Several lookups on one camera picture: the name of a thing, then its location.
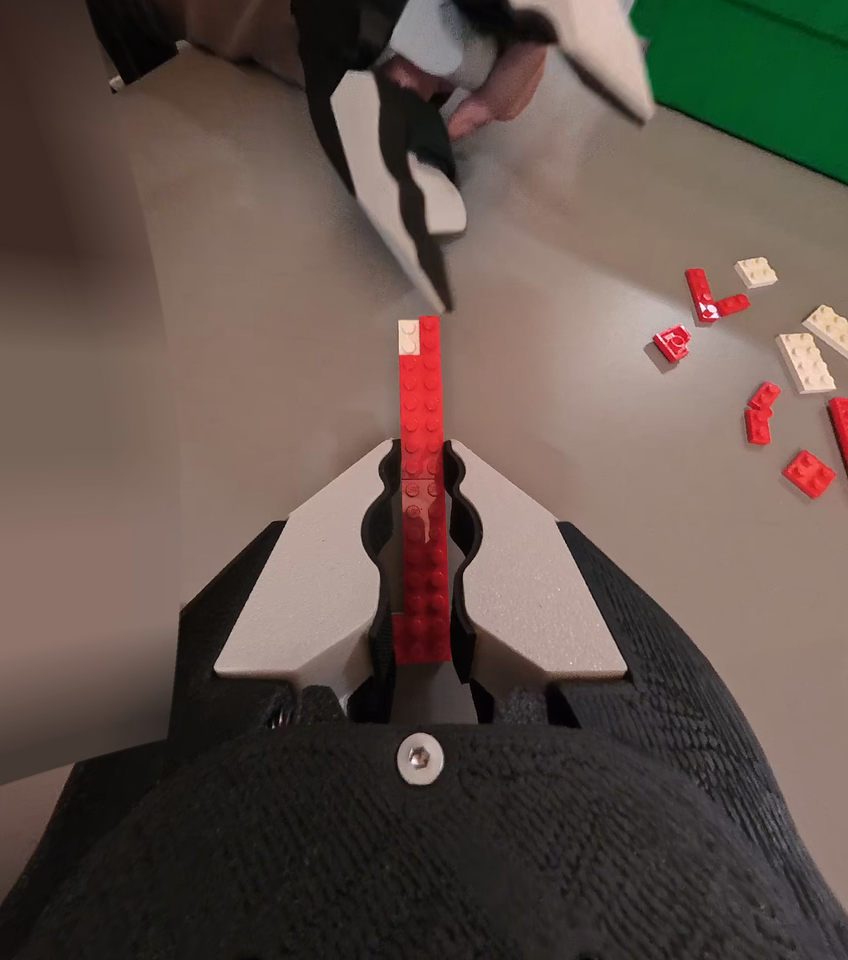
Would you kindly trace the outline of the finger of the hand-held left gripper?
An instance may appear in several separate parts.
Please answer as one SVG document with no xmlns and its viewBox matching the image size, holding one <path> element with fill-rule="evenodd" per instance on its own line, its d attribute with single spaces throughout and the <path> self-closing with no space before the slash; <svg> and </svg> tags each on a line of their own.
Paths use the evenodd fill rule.
<svg viewBox="0 0 848 960">
<path fill-rule="evenodd" d="M 553 46 L 581 83 L 618 114 L 646 124 L 656 105 L 643 48 L 615 1 L 512 1 L 522 42 Z"/>
<path fill-rule="evenodd" d="M 330 103 L 358 206 L 430 307 L 450 312 L 441 239 L 463 234 L 467 213 L 439 109 L 370 71 L 347 72 Z"/>
</svg>

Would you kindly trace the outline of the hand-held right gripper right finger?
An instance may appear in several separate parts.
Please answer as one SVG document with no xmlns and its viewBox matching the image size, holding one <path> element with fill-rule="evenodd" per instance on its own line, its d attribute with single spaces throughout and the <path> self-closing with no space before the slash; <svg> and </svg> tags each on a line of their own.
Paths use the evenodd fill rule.
<svg viewBox="0 0 848 960">
<path fill-rule="evenodd" d="M 498 700 L 514 689 L 616 681 L 627 666 L 558 520 L 458 440 L 444 446 L 457 677 Z"/>
</svg>

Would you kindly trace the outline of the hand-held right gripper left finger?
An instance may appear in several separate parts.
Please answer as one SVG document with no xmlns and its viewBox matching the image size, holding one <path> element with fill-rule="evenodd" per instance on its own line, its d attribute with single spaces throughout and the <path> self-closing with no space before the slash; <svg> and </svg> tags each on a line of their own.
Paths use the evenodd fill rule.
<svg viewBox="0 0 848 960">
<path fill-rule="evenodd" d="M 394 536 L 400 471 L 385 440 L 295 509 L 214 663 L 225 679 L 333 690 L 370 678 L 370 634 L 390 599 L 381 552 Z"/>
</svg>

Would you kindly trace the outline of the red and white lego assembly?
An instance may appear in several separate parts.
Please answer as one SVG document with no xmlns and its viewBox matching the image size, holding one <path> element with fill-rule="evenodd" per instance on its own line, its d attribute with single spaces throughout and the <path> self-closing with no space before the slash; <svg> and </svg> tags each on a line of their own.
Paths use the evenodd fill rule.
<svg viewBox="0 0 848 960">
<path fill-rule="evenodd" d="M 441 321 L 398 329 L 403 611 L 392 616 L 397 666 L 451 660 L 451 581 L 443 475 Z"/>
</svg>

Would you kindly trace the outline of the narrow red lego plate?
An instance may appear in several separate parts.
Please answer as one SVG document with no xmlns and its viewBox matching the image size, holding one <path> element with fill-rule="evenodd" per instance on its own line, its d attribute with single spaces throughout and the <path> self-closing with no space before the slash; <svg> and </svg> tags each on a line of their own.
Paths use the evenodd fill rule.
<svg viewBox="0 0 848 960">
<path fill-rule="evenodd" d="M 691 295 L 696 320 L 701 324 L 711 324 L 722 318 L 721 310 L 711 292 L 706 271 L 690 268 L 684 272 Z"/>
</svg>

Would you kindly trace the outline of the red lego piece round top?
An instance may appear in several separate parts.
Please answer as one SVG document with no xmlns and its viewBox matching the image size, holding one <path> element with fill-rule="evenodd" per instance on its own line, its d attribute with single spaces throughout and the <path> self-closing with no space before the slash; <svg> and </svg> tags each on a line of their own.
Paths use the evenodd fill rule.
<svg viewBox="0 0 848 960">
<path fill-rule="evenodd" d="M 670 365 L 676 365 L 689 356 L 691 338 L 685 325 L 676 324 L 655 333 L 651 342 Z"/>
</svg>

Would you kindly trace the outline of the red square lego plate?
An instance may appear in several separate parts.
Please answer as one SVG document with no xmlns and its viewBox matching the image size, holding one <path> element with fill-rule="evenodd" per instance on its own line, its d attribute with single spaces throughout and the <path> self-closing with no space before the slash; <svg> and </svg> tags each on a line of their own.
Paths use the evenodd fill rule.
<svg viewBox="0 0 848 960">
<path fill-rule="evenodd" d="M 807 449 L 798 450 L 780 471 L 781 476 L 806 498 L 820 498 L 832 485 L 837 473 Z"/>
</svg>

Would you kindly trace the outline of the white rectangular lego plate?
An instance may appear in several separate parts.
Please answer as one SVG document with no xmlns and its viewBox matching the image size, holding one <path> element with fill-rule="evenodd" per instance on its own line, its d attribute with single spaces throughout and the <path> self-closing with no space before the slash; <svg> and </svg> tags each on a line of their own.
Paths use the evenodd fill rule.
<svg viewBox="0 0 848 960">
<path fill-rule="evenodd" d="M 802 327 L 848 361 L 848 319 L 827 304 L 817 306 Z"/>
<path fill-rule="evenodd" d="M 782 333 L 776 336 L 775 342 L 800 395 L 830 394 L 837 390 L 812 334 Z"/>
</svg>

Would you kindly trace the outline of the person's left hand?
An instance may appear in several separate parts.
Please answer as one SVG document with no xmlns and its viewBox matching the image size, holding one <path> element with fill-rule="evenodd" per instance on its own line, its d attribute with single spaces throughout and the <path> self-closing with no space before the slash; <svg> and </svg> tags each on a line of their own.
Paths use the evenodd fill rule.
<svg viewBox="0 0 848 960">
<path fill-rule="evenodd" d="M 548 48 L 535 43 L 515 43 L 495 60 L 483 85 L 468 93 L 447 121 L 452 142 L 498 122 L 509 122 L 532 101 L 545 72 Z M 400 55 L 382 66 L 382 75 L 427 102 L 451 95 L 455 88 L 446 78 L 429 74 Z"/>
</svg>

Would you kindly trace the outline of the green plastic bin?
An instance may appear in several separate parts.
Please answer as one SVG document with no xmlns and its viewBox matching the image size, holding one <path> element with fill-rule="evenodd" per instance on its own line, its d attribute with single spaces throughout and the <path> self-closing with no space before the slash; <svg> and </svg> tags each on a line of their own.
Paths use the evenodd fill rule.
<svg viewBox="0 0 848 960">
<path fill-rule="evenodd" d="M 848 186 L 848 1 L 638 1 L 657 101 Z"/>
</svg>

